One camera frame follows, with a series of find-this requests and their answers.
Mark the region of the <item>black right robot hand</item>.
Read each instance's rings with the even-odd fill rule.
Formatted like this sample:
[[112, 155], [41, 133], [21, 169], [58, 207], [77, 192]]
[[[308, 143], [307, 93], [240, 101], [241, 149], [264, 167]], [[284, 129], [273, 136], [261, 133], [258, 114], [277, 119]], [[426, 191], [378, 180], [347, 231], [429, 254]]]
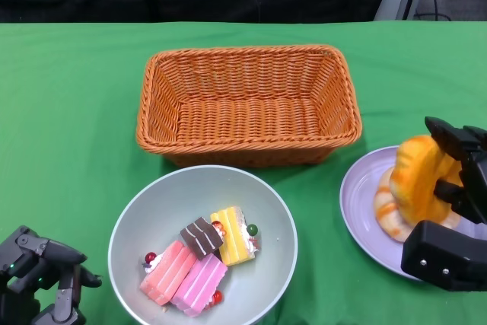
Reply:
[[457, 292], [486, 289], [486, 242], [453, 229], [459, 217], [486, 222], [486, 131], [425, 117], [429, 135], [397, 149], [390, 191], [412, 231], [401, 269]]

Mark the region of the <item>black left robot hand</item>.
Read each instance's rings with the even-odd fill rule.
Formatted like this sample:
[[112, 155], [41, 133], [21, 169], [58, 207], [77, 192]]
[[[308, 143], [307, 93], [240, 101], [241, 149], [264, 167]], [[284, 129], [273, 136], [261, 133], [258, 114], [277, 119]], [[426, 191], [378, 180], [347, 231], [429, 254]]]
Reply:
[[2, 324], [85, 324], [81, 290], [102, 285], [69, 245], [20, 226], [1, 242]]

